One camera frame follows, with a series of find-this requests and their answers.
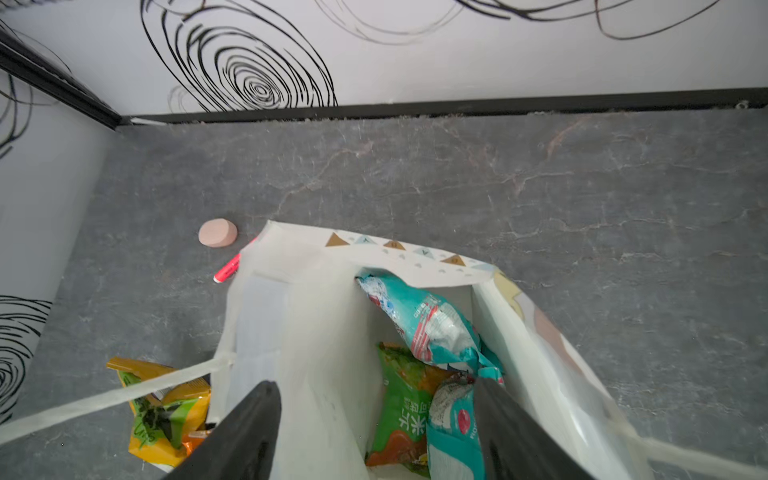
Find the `white patterned paper bag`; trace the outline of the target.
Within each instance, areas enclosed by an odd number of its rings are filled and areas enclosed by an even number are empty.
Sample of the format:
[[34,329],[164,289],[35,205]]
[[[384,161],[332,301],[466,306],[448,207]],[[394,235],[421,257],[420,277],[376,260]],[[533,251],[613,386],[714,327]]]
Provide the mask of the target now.
[[402,342],[358,286],[367,274],[393,274],[453,304],[500,361],[500,385],[589,479],[649,479],[653,462],[722,479],[766,477],[762,468],[638,435],[581,355],[495,266],[279,222],[241,253],[211,360],[13,421],[1,439],[202,377],[211,381],[213,431],[260,382],[272,381],[282,411],[268,479],[427,479],[399,464],[365,464],[384,395],[377,346]]

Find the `green orange snack bag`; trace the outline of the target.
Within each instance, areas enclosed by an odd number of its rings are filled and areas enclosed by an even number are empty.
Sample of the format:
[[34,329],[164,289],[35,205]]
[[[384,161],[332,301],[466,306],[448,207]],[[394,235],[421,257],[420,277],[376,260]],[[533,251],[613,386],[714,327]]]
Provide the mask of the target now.
[[380,343],[377,353],[384,395],[365,464],[369,468],[399,464],[428,477],[429,410],[437,389],[456,374],[425,364],[395,344]]

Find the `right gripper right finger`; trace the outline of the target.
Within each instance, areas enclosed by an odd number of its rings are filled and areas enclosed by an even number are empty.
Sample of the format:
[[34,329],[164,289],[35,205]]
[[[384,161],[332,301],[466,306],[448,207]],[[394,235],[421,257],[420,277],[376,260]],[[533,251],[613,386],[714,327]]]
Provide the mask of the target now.
[[591,477],[497,382],[478,379],[473,404],[488,479]]

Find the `yellow snack bag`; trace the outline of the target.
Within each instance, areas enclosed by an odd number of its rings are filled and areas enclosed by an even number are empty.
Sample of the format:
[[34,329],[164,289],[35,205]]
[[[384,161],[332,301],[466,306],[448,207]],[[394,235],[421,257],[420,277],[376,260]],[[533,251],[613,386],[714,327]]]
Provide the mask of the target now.
[[198,378],[131,400],[129,453],[166,470],[180,465],[212,431],[206,423],[211,393]]

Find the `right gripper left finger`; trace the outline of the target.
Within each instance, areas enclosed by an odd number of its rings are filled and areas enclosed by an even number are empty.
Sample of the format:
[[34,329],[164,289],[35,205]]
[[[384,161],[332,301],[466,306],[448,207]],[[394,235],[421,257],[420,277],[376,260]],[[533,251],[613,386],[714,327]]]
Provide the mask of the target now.
[[276,383],[262,381],[220,422],[167,480],[268,479],[281,419]]

